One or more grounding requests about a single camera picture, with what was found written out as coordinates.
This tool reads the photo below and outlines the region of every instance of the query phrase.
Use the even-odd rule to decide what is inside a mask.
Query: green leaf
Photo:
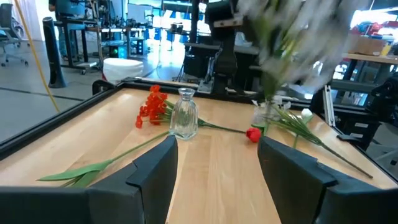
[[[71,185],[71,187],[87,187],[97,177],[100,171],[91,171],[83,175],[78,181]]]
[[[265,124],[265,126],[264,126],[264,131],[263,131],[263,133],[262,133],[263,136],[266,136],[266,135],[267,135],[268,129],[269,129],[269,123],[266,122],[266,124]]]
[[[312,120],[312,118],[313,118],[313,115],[307,116],[307,117],[304,117],[304,118],[302,119],[302,121],[303,121],[304,124],[308,124],[308,123]],[[293,143],[293,148],[294,148],[294,149],[297,147],[297,141],[298,141],[298,140],[299,140],[299,135],[296,134],[296,137],[294,138],[294,143]]]
[[[261,134],[262,134],[263,136],[265,136],[264,132],[265,132],[265,130],[266,130],[267,124],[264,124],[264,125],[252,124],[251,126],[254,127],[254,128],[257,128],[258,130],[260,130],[260,131],[261,131]]]
[[[88,172],[92,171],[102,171],[104,170],[109,164],[111,164],[113,161],[112,160],[107,160],[104,162],[100,162],[97,164],[91,164],[85,167],[81,167],[79,169],[74,169],[74,170],[67,170],[65,172],[62,172],[60,174],[55,174],[55,175],[49,175],[46,177],[42,177],[39,179],[39,181],[54,181],[54,180],[69,180],[78,176],[81,176],[83,174],[86,174]]]

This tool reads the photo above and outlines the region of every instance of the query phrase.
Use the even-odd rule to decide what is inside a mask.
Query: wooden tabletop
[[[38,178],[100,162],[144,142],[168,129],[144,123],[134,126],[139,106],[148,91],[123,89],[71,121],[0,162],[0,185],[49,185]],[[169,95],[177,101],[177,95]],[[254,106],[194,98],[199,117],[229,128],[249,128]],[[337,133],[319,117],[309,124],[328,146],[374,176],[368,179],[321,147],[304,140],[298,150],[320,162],[382,189],[397,187],[386,174],[357,149],[337,140]],[[277,127],[268,136],[287,145],[294,137]],[[111,164],[98,180],[116,172],[147,150],[154,142]],[[178,173],[168,223],[280,223],[272,197],[262,176],[257,144],[244,134],[200,128],[190,141],[178,140]]]
[[[343,54],[343,57],[355,60],[364,60],[368,62],[379,62],[391,65],[398,65],[398,56],[395,55],[371,56],[371,55],[360,55],[360,54]]]

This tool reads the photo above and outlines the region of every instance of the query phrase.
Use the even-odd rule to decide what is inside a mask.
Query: blurry bouquet
[[[239,0],[260,46],[266,99],[285,83],[316,91],[330,81],[349,47],[354,11],[367,0]]]
[[[273,107],[273,110],[277,114],[272,114],[272,113],[267,113],[264,116],[264,119],[266,122],[261,125],[261,124],[252,124],[254,128],[257,128],[258,130],[262,131],[264,134],[268,131],[268,126],[274,125],[279,128],[282,128],[288,132],[291,132],[295,135],[294,143],[293,143],[293,148],[295,149],[297,146],[297,140],[299,137],[304,138],[305,140],[312,142],[316,144],[317,146],[321,146],[322,148],[326,149],[336,157],[340,158],[342,161],[345,161],[348,163],[350,166],[354,167],[361,173],[363,173],[365,176],[369,178],[373,178],[372,175],[368,174],[365,170],[362,168],[358,167],[357,165],[353,164],[349,160],[347,160],[345,157],[341,156],[338,154],[336,151],[328,147],[320,138],[318,138],[317,135],[313,134],[311,130],[307,127],[307,124],[312,120],[313,115],[312,112],[308,109],[304,109],[301,113],[301,116],[296,115],[292,113],[289,110],[284,110],[280,109],[277,105],[270,105]]]
[[[291,103],[287,102],[283,104],[282,99],[277,96],[274,97],[272,102],[265,101],[263,103],[258,103],[255,100],[252,100],[253,104],[256,106],[254,108],[254,115],[252,119],[252,124],[262,125],[267,122],[267,118],[273,118],[275,120],[279,119],[280,116],[275,108],[280,108],[283,111],[287,111],[291,107]]]

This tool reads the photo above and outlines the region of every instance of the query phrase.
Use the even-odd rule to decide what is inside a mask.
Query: glass vase
[[[198,132],[198,108],[193,102],[195,90],[191,88],[179,88],[180,99],[174,106],[170,133],[177,138],[189,140]]]

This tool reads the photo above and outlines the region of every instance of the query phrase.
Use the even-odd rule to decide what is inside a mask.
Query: yellow cable
[[[37,68],[39,69],[40,77],[41,77],[41,79],[42,79],[42,81],[43,81],[43,86],[44,86],[44,88],[45,88],[45,91],[47,91],[47,94],[49,95],[49,97],[50,97],[50,99],[51,99],[51,102],[52,102],[52,104],[53,104],[54,107],[55,107],[55,110],[59,113],[59,112],[60,112],[60,109],[58,108],[57,103],[55,102],[55,99],[54,99],[54,97],[52,96],[52,94],[51,94],[51,92],[50,92],[50,89],[49,89],[49,87],[47,86],[47,84],[46,84],[46,82],[45,82],[45,78],[44,78],[44,75],[43,75],[42,66],[40,65],[39,59],[37,58],[37,54],[36,54],[36,51],[35,51],[35,46],[33,45],[32,38],[30,37],[29,29],[27,28],[24,15],[22,14],[21,7],[19,6],[19,1],[18,1],[18,0],[15,0],[15,4],[16,4],[16,6],[17,6],[19,15],[21,15],[22,24],[24,25],[24,29],[25,29],[25,31],[26,31],[26,35],[27,35],[27,38],[28,38],[29,43],[30,43],[30,47],[32,48],[33,55],[34,55],[34,57],[35,57],[35,61],[36,61],[36,64],[37,64]]]

